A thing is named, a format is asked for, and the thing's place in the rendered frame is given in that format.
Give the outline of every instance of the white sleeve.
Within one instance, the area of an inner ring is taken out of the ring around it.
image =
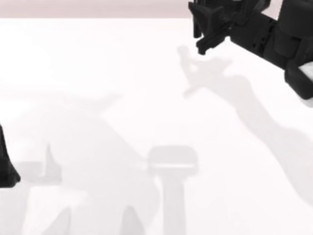
[[[299,69],[313,82],[313,62],[306,63],[299,67]],[[303,100],[300,98],[302,103],[306,106],[313,108],[313,98]]]

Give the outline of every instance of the dark object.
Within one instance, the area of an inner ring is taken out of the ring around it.
[[[7,153],[2,126],[0,125],[0,188],[13,188],[21,177],[13,167]]]
[[[313,98],[313,82],[299,69],[313,61],[313,0],[283,0],[278,20],[261,12],[270,0],[194,0],[194,37],[199,54],[229,36],[251,53],[285,70],[285,81],[302,98]]]

